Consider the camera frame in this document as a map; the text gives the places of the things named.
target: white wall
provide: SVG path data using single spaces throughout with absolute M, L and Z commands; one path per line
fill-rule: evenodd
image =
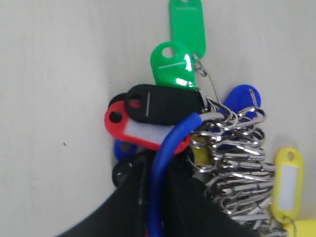
M 316 1 L 203 8 L 203 62 L 221 97 L 240 83 L 260 91 L 270 159 L 285 145 L 302 152 L 300 217 L 316 218 Z M 114 95 L 154 83 L 149 56 L 170 39 L 168 0 L 1 0 L 0 31 L 0 236 L 51 237 L 114 189 L 103 115 Z

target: black key tag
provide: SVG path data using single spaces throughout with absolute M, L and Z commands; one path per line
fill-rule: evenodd
M 193 112 L 202 113 L 204 103 L 199 91 L 140 84 L 127 92 L 125 108 L 136 121 L 176 125 Z

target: green key tag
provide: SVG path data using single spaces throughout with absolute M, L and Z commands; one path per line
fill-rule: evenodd
M 157 85 L 196 89 L 193 60 L 183 44 L 168 41 L 158 45 L 152 52 L 150 64 Z
M 201 0 L 170 0 L 169 4 L 172 40 L 202 58 L 206 43 Z

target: blue cord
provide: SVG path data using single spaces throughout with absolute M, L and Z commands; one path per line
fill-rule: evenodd
M 150 237 L 163 236 L 161 196 L 166 168 L 180 142 L 201 124 L 202 118 L 197 113 L 191 114 L 169 132 L 156 154 L 150 177 L 148 197 L 147 231 Z

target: red key tag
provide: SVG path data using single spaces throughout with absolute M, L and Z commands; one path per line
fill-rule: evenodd
M 124 101 L 117 101 L 108 108 L 104 124 L 107 131 L 115 138 L 154 151 L 159 150 L 164 138 L 174 127 L 132 120 L 125 110 Z M 184 151 L 190 141 L 190 137 L 187 136 L 174 153 Z

